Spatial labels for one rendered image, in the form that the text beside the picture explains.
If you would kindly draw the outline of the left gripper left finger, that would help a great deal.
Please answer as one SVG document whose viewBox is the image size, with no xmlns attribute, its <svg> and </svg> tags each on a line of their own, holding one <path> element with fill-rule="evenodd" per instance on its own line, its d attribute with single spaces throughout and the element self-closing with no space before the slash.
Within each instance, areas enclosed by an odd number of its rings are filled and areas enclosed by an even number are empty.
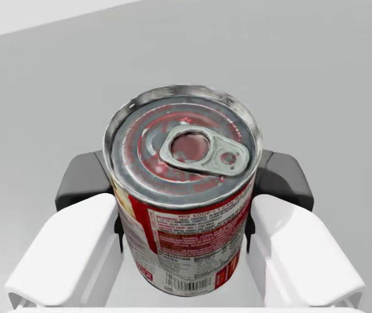
<svg viewBox="0 0 372 313">
<path fill-rule="evenodd" d="M 123 261 L 118 204 L 100 151 L 74 157 L 43 225 L 5 284 L 13 308 L 104 307 Z"/>
</svg>

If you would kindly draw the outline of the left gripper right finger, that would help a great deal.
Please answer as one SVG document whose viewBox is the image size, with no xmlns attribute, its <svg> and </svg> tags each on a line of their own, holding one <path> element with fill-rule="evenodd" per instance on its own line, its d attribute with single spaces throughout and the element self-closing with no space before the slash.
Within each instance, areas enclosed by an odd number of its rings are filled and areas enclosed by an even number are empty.
<svg viewBox="0 0 372 313">
<path fill-rule="evenodd" d="M 246 226 L 247 265 L 265 307 L 358 308 L 365 282 L 326 225 L 298 161 L 265 150 Z"/>
</svg>

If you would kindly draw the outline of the red and white can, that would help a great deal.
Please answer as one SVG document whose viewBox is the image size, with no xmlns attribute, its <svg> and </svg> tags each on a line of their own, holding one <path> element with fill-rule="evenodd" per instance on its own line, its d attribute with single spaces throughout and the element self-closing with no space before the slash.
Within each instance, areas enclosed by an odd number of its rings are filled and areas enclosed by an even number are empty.
<svg viewBox="0 0 372 313">
<path fill-rule="evenodd" d="M 194 297 L 230 279 L 262 156 L 260 129 L 239 100 L 203 85 L 145 91 L 115 112 L 102 153 L 147 282 Z"/>
</svg>

